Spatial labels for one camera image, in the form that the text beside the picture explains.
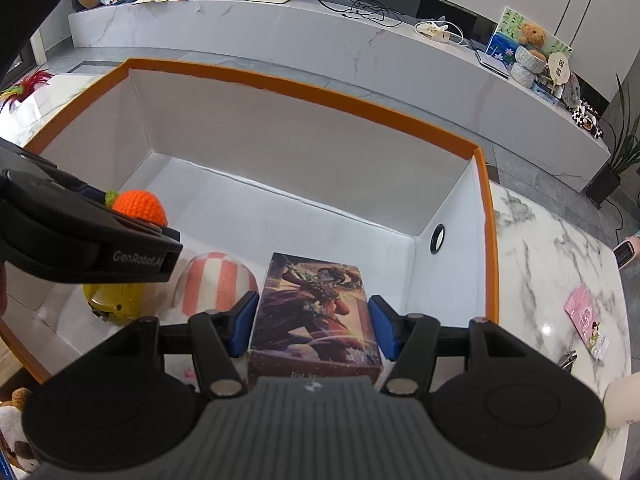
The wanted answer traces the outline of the yellow tape measure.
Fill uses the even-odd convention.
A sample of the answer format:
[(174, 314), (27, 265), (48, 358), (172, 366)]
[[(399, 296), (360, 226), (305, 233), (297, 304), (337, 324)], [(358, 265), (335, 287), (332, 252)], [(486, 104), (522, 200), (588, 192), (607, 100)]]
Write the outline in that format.
[(91, 312), (105, 322), (126, 325), (141, 313), (145, 284), (85, 284), (85, 300)]

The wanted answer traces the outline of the white power strip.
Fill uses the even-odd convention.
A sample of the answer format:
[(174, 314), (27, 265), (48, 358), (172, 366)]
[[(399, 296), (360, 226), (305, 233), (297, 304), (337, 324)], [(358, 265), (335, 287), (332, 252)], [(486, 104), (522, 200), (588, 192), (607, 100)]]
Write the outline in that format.
[(414, 31), (437, 42), (455, 42), (457, 40), (457, 35), (449, 29), (448, 22), (419, 22), (414, 25)]

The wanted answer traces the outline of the potted plant right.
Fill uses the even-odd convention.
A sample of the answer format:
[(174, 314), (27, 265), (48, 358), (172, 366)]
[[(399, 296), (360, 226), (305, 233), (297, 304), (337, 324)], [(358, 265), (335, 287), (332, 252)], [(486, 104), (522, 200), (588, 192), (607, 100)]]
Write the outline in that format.
[(629, 84), (620, 77), (616, 82), (616, 113), (612, 120), (599, 116), (597, 122), (610, 157), (586, 187), (586, 196), (597, 209), (620, 187), (622, 174), (639, 165), (639, 110), (632, 104)]

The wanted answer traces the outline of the illustrated card box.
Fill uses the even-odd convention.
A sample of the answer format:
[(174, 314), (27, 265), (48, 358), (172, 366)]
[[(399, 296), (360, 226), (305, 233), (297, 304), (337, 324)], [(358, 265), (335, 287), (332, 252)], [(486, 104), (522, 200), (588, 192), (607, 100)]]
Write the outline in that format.
[(366, 376), (383, 362), (356, 266), (272, 255), (257, 307), (247, 379)]

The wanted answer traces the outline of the striped white plush toy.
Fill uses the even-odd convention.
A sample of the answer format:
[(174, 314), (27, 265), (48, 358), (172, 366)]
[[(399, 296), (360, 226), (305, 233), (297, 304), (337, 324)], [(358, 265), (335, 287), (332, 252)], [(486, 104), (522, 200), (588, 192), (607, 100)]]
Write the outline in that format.
[(247, 292), (258, 292), (254, 273), (225, 252), (194, 257), (182, 271), (168, 311), (187, 320), (204, 311), (229, 311)]

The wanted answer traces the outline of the pink keychain card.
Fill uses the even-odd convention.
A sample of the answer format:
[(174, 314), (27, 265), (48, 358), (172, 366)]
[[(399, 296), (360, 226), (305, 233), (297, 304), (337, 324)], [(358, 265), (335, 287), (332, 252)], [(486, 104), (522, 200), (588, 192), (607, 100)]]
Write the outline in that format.
[(596, 304), (585, 285), (580, 285), (570, 294), (564, 304), (564, 312), (572, 321), (590, 356), (603, 361), (608, 352), (608, 338), (602, 330)]

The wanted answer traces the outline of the large orange storage box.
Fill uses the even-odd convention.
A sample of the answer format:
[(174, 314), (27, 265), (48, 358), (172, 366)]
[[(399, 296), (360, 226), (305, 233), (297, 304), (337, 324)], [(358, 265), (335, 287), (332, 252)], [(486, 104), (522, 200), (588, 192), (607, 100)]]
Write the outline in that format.
[(101, 190), (144, 188), (180, 266), (224, 252), (241, 286), (276, 252), (356, 266), (366, 291), (442, 324), (499, 316), (480, 147), (429, 122), (285, 78), (132, 58), (34, 130), (2, 136)]

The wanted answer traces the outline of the brown plush toy sailor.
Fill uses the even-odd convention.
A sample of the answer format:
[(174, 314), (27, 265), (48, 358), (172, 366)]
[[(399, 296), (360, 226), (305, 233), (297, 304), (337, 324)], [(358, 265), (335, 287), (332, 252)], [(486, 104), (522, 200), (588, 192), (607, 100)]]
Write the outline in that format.
[(39, 466), (22, 424), (23, 411), (29, 396), (30, 391), (27, 388), (18, 388), (13, 391), (11, 399), (2, 402), (0, 406), (3, 451), (8, 454), (10, 464), (24, 474), (31, 474)]

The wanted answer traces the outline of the red feather toy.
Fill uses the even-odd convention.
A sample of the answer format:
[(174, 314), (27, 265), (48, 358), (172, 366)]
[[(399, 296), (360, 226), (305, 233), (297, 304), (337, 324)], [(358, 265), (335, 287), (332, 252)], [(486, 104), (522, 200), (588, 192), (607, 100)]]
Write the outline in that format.
[(7, 107), (12, 112), (18, 103), (24, 102), (38, 88), (48, 84), (52, 77), (53, 75), (47, 70), (36, 70), (4, 89), (1, 92), (1, 109), (4, 110)]

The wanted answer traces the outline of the teddy bear in pots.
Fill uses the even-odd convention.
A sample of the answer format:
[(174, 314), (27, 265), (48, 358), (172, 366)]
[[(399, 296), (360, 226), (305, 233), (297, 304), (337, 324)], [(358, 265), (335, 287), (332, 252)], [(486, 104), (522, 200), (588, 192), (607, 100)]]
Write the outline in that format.
[(539, 25), (531, 22), (522, 25), (511, 77), (524, 88), (532, 88), (536, 77), (547, 65), (547, 57), (542, 52), (545, 42), (546, 32)]

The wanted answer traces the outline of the orange crochet fruit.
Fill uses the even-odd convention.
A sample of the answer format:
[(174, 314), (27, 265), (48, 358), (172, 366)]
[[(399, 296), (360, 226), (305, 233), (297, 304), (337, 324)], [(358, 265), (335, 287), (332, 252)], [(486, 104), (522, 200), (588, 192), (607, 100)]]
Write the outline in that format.
[(105, 206), (134, 218), (161, 226), (168, 226), (166, 212), (160, 200), (151, 192), (145, 190), (129, 190), (125, 192), (107, 191)]

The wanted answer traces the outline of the green painted picture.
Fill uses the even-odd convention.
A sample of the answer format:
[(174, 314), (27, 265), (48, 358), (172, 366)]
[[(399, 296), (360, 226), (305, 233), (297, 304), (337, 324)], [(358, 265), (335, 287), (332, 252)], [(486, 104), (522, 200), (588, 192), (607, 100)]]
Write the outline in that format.
[(553, 53), (570, 58), (573, 49), (518, 11), (506, 6), (490, 37), (485, 53), (501, 62), (507, 70), (515, 65), (532, 74), (541, 74)]

